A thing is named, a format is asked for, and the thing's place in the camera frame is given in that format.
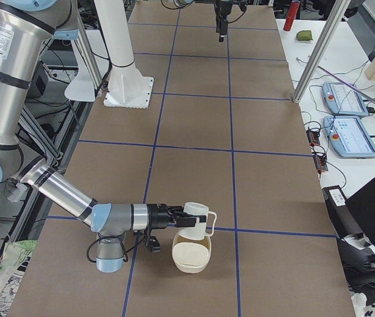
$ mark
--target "red can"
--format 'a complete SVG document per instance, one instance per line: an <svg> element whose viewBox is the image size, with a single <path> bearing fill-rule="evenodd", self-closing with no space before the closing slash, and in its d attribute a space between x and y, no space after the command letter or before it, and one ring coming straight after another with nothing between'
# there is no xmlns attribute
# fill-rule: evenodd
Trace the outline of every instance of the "red can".
<svg viewBox="0 0 375 317"><path fill-rule="evenodd" d="M298 12L299 7L300 7L300 0L292 0L292 2L290 2L289 11L287 11L287 16L286 16L286 22L283 27L284 31L291 30L294 18L296 18L296 13Z"/></svg>

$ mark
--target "white label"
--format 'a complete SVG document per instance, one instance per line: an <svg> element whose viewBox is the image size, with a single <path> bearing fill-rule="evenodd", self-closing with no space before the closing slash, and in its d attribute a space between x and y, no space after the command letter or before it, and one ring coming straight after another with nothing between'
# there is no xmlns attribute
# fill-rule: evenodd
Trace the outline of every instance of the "white label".
<svg viewBox="0 0 375 317"><path fill-rule="evenodd" d="M345 198L341 194L340 190L329 190L330 195L332 196L334 203L336 206L344 206L346 205Z"/></svg>
<svg viewBox="0 0 375 317"><path fill-rule="evenodd" d="M7 59L15 32L0 26L0 57Z"/></svg>

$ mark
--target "mug handle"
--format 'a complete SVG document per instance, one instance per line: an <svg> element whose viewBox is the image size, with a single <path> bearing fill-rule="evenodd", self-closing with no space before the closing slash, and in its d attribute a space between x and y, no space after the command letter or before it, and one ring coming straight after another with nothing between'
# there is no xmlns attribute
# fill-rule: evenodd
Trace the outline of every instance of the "mug handle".
<svg viewBox="0 0 375 317"><path fill-rule="evenodd" d="M213 228L211 230L211 233L205 232L205 236L213 236L214 234L214 227L215 227L215 222L217 221L217 214L214 211L208 211L208 213L214 215L214 221L213 221Z"/></svg>

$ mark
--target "white mug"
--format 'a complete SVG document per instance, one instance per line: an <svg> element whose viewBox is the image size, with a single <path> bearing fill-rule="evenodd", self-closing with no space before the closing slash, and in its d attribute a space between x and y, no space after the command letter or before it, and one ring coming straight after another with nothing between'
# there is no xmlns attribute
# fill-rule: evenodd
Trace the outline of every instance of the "white mug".
<svg viewBox="0 0 375 317"><path fill-rule="evenodd" d="M208 214L210 213L214 215L214 221L211 233L205 231L205 229L207 228L207 222L200 223L199 218L197 218L196 225L194 227L179 229L178 234L180 236L190 240L203 240L205 236L212 236L214 234L214 226L215 221L217 220L217 214L213 211L210 211L207 206L200 203L186 203L184 212L195 216L207 216L207 221Z"/></svg>

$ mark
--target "cup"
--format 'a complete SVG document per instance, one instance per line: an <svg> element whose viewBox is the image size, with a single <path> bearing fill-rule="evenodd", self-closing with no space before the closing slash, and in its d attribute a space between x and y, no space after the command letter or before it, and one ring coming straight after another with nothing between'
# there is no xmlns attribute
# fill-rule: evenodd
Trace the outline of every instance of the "cup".
<svg viewBox="0 0 375 317"><path fill-rule="evenodd" d="M197 223L192 228L179 229L173 239L172 257L176 267L185 273L199 273L207 266L211 257L211 239L214 234L217 214L200 203L186 203L184 211L190 215L214 215L211 233L206 232L207 223Z"/></svg>
<svg viewBox="0 0 375 317"><path fill-rule="evenodd" d="M191 228L182 228L179 230L179 235L190 240L203 240L204 236L212 236L214 234L215 221L217 220L217 214L210 211L209 208L200 203L186 203L184 207L184 212L195 216L207 216L212 214L214 216L213 226L211 233L206 232L207 222L200 223L199 218L196 220L196 225Z"/></svg>

